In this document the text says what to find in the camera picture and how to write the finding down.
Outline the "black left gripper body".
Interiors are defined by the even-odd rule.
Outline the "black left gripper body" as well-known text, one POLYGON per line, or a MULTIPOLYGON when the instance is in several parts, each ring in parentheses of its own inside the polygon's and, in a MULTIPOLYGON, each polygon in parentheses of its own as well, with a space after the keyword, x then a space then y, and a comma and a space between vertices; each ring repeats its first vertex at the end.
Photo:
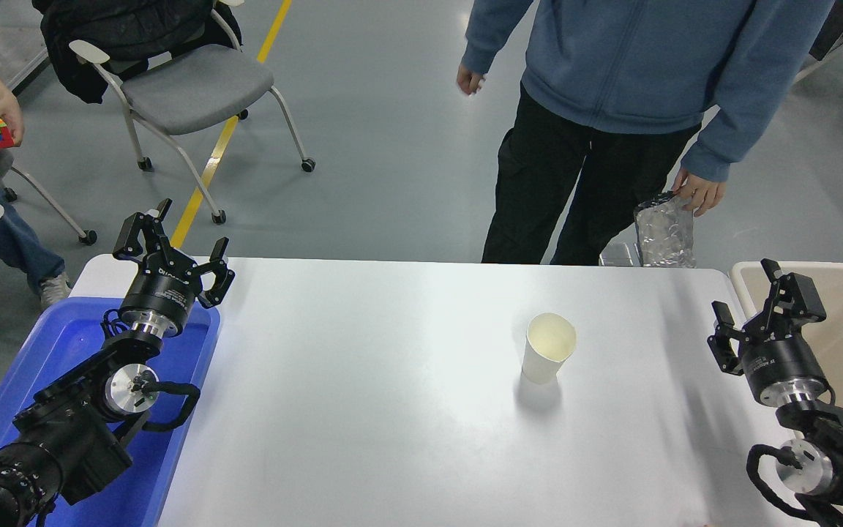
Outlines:
POLYGON ((200 280, 194 276, 193 263, 166 258, 146 258, 121 301, 120 319, 130 327, 139 321, 161 317, 167 321, 166 332, 181 332, 190 317, 200 280))

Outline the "person's right hand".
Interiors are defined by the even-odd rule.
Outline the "person's right hand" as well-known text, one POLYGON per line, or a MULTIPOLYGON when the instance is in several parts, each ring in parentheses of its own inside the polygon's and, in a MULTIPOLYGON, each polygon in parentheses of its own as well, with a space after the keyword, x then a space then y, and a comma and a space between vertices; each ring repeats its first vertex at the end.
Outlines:
POLYGON ((465 96, 473 96, 473 94, 479 93, 482 89, 483 81, 483 74, 468 69, 463 63, 458 64, 455 83, 465 96))

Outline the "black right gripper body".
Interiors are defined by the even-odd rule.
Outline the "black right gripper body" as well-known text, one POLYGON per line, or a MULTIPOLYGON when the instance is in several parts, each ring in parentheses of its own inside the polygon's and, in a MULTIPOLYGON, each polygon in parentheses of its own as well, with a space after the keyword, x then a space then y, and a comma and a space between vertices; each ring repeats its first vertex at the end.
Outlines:
POLYGON ((782 340, 741 343, 740 363, 757 403, 816 400, 830 389, 823 369, 802 334, 782 340))

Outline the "person's left hand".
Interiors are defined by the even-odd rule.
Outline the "person's left hand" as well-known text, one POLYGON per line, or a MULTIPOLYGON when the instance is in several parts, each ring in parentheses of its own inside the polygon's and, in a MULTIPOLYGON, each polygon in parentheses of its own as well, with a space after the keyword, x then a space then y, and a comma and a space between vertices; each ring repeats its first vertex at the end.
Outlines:
POLYGON ((688 201, 683 210, 692 212, 693 217, 702 217, 722 202, 727 186, 726 182, 713 182, 681 168, 670 190, 688 201))
POLYGON ((13 146, 21 146, 24 133, 26 132, 26 126, 24 126, 23 122, 23 111, 21 111, 17 97, 7 89, 0 94, 0 120, 9 127, 13 146))

